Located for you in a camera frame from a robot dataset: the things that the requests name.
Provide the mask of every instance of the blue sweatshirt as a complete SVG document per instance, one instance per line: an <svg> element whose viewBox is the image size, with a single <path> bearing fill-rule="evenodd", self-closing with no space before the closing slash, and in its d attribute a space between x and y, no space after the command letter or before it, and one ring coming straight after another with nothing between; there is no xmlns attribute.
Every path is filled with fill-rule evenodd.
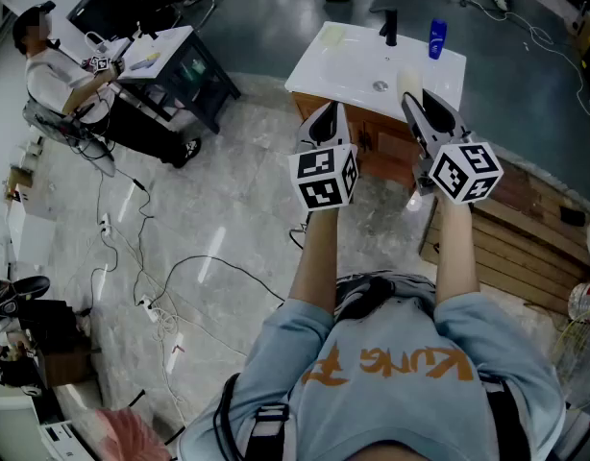
<svg viewBox="0 0 590 461"><path fill-rule="evenodd" d="M483 374L507 382L532 459L544 460L564 401L553 366L520 326L480 293L434 311L429 292L397 294L366 318L337 325L319 307L286 301L265 321L237 379L235 438L259 407L285 401L296 417L299 460L343 461L383 441L434 461L497 460ZM183 461L223 460L212 430L218 401L181 436Z"/></svg>

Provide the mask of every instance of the black pants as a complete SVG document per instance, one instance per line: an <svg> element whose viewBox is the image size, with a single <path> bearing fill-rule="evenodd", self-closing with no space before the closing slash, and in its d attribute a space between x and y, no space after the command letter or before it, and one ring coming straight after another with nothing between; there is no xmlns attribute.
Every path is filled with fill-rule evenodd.
<svg viewBox="0 0 590 461"><path fill-rule="evenodd" d="M177 162L185 155L178 133L167 130L161 123L139 109L116 97L111 113L91 126L94 133L105 132L105 138L124 147L141 152L163 162Z"/></svg>

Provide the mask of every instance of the black faucet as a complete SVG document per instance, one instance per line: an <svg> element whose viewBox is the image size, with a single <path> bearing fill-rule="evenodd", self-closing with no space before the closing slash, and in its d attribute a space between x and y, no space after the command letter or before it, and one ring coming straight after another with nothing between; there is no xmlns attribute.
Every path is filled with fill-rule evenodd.
<svg viewBox="0 0 590 461"><path fill-rule="evenodd" d="M395 7L376 7L370 9L370 12L384 11L384 26L382 26L379 34L386 37L387 46L395 46L398 41L396 36L398 34L398 10Z"/></svg>

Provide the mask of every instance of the dark green floor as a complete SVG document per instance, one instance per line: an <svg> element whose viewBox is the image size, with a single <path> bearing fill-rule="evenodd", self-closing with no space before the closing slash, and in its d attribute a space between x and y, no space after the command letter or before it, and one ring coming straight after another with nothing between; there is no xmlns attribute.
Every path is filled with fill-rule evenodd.
<svg viewBox="0 0 590 461"><path fill-rule="evenodd" d="M186 11L186 19L198 21L204 5ZM468 126L590 200L590 117L576 97L578 74L517 25L455 0L223 0L200 34L228 71L286 78L324 21L379 29L383 16L369 13L377 5L395 6L398 32L422 40L433 18L446 20L446 47L468 59L460 108ZM556 43L571 43L562 20L538 2L516 0L515 11ZM570 45L553 49L577 59ZM582 97L589 98L587 88Z"/></svg>

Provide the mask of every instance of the sink drain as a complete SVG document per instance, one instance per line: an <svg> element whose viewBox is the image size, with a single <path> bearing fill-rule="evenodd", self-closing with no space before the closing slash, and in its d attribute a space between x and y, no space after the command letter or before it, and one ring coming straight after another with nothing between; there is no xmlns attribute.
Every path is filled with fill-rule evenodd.
<svg viewBox="0 0 590 461"><path fill-rule="evenodd" d="M385 92L389 88L389 85L387 84L387 82L384 82L384 81L375 81L372 84L372 87L377 92Z"/></svg>

